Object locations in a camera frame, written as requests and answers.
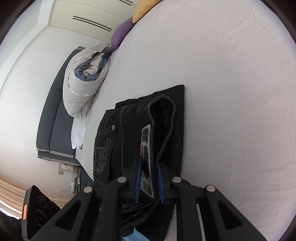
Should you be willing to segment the black denim pants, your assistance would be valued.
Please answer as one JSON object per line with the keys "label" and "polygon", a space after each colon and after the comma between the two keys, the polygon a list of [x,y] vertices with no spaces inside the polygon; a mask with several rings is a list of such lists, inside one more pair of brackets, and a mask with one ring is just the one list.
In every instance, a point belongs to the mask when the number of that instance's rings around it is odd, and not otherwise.
{"label": "black denim pants", "polygon": [[105,112],[95,138],[93,177],[97,187],[123,175],[142,157],[137,204],[122,208],[121,235],[135,228],[149,240],[166,238],[174,206],[161,204],[158,164],[180,174],[184,143],[185,87],[118,102]]}

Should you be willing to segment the beige curtain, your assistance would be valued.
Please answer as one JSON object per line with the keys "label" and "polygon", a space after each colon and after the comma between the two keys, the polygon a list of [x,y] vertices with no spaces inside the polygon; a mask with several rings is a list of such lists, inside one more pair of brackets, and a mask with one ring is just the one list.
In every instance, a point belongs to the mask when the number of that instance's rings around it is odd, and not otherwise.
{"label": "beige curtain", "polygon": [[[18,183],[3,174],[0,175],[1,201],[18,211],[22,211],[25,193],[28,189],[29,186]],[[70,200],[70,198],[62,194],[50,193],[43,190],[41,192],[54,201],[60,208]]]}

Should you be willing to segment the light blue plastic bin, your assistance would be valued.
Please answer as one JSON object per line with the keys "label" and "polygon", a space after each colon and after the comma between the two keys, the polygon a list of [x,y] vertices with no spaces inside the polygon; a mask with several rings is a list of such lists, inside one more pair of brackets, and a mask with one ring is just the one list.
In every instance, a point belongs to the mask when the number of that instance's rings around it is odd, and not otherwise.
{"label": "light blue plastic bin", "polygon": [[124,237],[122,241],[149,241],[149,239],[134,228],[133,233]]}

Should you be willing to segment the dark nightstand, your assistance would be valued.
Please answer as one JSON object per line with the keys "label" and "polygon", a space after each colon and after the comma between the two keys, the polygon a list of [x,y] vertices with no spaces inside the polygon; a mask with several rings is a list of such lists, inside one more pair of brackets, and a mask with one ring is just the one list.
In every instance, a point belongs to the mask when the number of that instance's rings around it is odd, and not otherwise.
{"label": "dark nightstand", "polygon": [[88,184],[92,182],[92,179],[87,174],[82,166],[77,167],[77,192],[83,190]]}

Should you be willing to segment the white pillow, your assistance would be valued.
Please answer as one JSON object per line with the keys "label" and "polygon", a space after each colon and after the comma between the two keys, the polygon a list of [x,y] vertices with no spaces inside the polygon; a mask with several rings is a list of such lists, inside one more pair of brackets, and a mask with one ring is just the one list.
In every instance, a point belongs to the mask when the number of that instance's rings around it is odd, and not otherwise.
{"label": "white pillow", "polygon": [[80,118],[74,118],[71,130],[71,146],[72,149],[81,151],[83,148],[84,135],[87,127],[89,113]]}

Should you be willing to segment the dark grey headboard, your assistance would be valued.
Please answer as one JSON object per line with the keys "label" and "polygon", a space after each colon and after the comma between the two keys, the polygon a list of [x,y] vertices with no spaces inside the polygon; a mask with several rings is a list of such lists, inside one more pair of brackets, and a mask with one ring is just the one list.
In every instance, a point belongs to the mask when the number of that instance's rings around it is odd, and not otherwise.
{"label": "dark grey headboard", "polygon": [[47,95],[36,139],[36,148],[40,159],[73,166],[81,165],[75,158],[76,151],[72,149],[71,145],[73,117],[69,116],[64,106],[63,81],[66,67],[71,58],[82,50],[83,47],[79,46],[68,56]]}

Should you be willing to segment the grey rolled duvet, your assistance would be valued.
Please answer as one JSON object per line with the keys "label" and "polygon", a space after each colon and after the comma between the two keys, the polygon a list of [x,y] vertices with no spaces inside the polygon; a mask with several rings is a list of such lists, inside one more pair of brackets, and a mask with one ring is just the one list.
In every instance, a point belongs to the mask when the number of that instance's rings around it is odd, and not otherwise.
{"label": "grey rolled duvet", "polygon": [[86,118],[109,70],[106,47],[104,42],[87,47],[69,61],[63,82],[63,102],[69,116]]}

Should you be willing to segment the white bed sheet mattress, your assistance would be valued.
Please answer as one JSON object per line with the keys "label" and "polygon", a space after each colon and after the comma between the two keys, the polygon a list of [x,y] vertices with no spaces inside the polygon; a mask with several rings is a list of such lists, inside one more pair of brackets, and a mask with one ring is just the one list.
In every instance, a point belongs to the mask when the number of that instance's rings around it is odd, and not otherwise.
{"label": "white bed sheet mattress", "polygon": [[267,240],[295,216],[295,43],[261,1],[162,1],[111,56],[76,157],[93,174],[117,102],[185,86],[182,177],[216,186]]}

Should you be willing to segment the purple cushion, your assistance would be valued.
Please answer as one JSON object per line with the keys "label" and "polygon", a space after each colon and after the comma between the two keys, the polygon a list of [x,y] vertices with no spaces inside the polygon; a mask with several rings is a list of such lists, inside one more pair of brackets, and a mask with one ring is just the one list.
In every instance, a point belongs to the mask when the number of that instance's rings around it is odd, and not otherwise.
{"label": "purple cushion", "polygon": [[132,22],[132,17],[121,23],[113,32],[107,47],[105,49],[105,52],[107,54],[113,53],[116,49],[119,48],[121,45],[123,39],[126,37],[126,35],[132,30],[135,23]]}

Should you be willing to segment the cream wardrobe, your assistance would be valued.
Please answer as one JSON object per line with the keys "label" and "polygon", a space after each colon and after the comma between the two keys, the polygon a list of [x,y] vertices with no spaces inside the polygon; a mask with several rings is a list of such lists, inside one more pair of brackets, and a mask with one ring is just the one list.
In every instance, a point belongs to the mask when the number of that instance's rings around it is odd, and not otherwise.
{"label": "cream wardrobe", "polygon": [[50,25],[86,34],[111,33],[132,17],[138,1],[55,1]]}

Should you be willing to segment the yellow cushion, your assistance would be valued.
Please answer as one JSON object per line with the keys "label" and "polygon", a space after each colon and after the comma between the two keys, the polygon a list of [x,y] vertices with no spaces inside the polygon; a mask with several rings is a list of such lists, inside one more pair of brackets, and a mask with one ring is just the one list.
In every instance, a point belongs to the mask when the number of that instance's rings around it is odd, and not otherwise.
{"label": "yellow cushion", "polygon": [[133,13],[132,22],[138,22],[145,14],[155,7],[161,0],[140,0]]}

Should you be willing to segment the wall socket panel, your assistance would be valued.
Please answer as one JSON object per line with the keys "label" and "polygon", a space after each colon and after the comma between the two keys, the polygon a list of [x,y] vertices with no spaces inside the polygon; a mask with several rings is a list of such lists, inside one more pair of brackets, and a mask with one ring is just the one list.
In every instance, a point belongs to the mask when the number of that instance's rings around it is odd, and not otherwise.
{"label": "wall socket panel", "polygon": [[58,166],[58,174],[64,175],[64,172],[70,172],[73,173],[74,166],[65,164],[65,163],[59,163]]}

